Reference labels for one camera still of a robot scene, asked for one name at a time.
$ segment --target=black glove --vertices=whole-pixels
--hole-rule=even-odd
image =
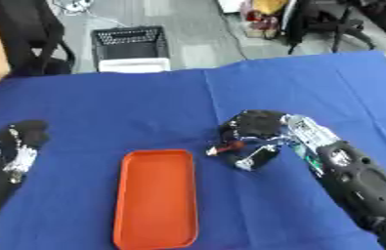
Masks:
[[[21,186],[21,182],[12,181],[12,173],[3,169],[16,158],[18,146],[39,150],[48,141],[46,129],[47,124],[43,121],[27,120],[0,130],[0,209]]]

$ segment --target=blue table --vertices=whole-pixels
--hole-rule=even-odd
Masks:
[[[0,212],[0,250],[114,249],[118,161],[149,148],[195,157],[192,249],[380,249],[289,149],[256,173],[204,156],[218,124],[250,108],[311,116],[386,168],[386,58],[377,52],[8,80],[0,127],[44,119],[51,141]]]

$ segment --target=white object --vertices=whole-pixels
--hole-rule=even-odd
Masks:
[[[239,12],[239,7],[244,0],[217,0],[224,13]]]
[[[170,69],[170,60],[166,58],[114,59],[99,62],[99,72],[156,73]]]
[[[64,6],[67,15],[79,14],[86,12],[94,3],[94,0],[79,0],[73,1],[70,4]]]

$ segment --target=white container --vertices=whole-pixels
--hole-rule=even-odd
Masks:
[[[170,70],[170,60],[166,58],[115,59],[99,62],[99,72],[157,73]]]

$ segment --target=black cable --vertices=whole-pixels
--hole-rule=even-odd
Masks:
[[[59,7],[62,11],[66,11],[66,8],[62,4],[58,3],[58,0],[53,0],[52,3],[53,5]]]
[[[229,23],[228,19],[225,17],[223,13],[220,13],[220,18],[223,20],[225,23],[225,28],[226,31],[234,38],[236,41],[236,49],[238,50],[239,54],[242,56],[244,60],[249,60],[249,58],[245,55],[244,51],[242,51],[242,45],[241,42],[239,41],[238,37],[233,33],[231,29],[231,24]]]

